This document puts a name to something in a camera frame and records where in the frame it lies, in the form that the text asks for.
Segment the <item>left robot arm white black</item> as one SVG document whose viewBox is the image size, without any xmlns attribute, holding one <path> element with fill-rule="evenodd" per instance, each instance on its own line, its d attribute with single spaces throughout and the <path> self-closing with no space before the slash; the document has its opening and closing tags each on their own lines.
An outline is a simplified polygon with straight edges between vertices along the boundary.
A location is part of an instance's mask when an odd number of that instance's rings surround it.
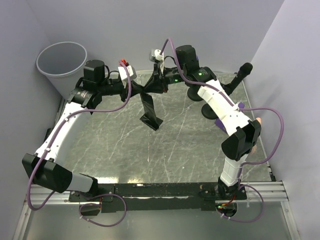
<svg viewBox="0 0 320 240">
<path fill-rule="evenodd" d="M 33 154 L 25 154 L 22 165 L 29 178 L 27 195 L 31 195 L 33 184 L 56 193 L 65 191 L 80 192 L 87 201 L 95 200 L 99 195 L 98 180 L 82 173 L 74 173 L 64 164 L 77 132 L 85 126 L 104 96 L 123 95 L 125 107 L 136 78 L 134 68 L 122 59 L 119 62 L 116 79 L 107 80 L 105 64 L 101 60 L 89 60 L 83 75 L 70 92 L 63 113 L 44 143 Z"/>
</svg>

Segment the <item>black trash bag roll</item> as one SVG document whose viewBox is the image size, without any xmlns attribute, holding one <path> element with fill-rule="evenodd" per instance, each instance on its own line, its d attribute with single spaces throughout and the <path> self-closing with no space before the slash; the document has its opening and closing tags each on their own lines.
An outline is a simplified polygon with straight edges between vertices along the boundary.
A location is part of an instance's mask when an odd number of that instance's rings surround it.
<svg viewBox="0 0 320 240">
<path fill-rule="evenodd" d="M 163 94 L 164 86 L 161 80 L 160 64 L 153 64 L 153 72 L 147 83 L 142 86 L 131 81 L 131 97 L 139 95 L 144 109 L 144 114 L 140 120 L 153 130 L 158 130 L 163 120 L 156 116 L 154 101 L 150 93 Z"/>
</svg>

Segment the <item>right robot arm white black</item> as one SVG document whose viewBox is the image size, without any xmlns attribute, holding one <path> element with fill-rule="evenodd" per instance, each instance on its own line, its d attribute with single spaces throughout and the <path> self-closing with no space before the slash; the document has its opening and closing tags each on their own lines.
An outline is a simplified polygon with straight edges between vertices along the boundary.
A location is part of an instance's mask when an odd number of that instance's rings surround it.
<svg viewBox="0 0 320 240">
<path fill-rule="evenodd" d="M 206 102 L 202 109 L 211 109 L 225 128 L 228 137 L 221 144 L 225 160 L 218 179 L 218 193 L 223 199 L 237 199 L 245 188 L 240 176 L 260 136 L 261 123 L 246 116 L 231 100 L 229 91 L 251 72 L 252 65 L 242 66 L 245 72 L 239 72 L 233 82 L 223 85 L 208 67 L 199 66 L 196 50 L 191 45 L 173 47 L 172 53 L 180 78 L 194 89 L 197 100 Z"/>
</svg>

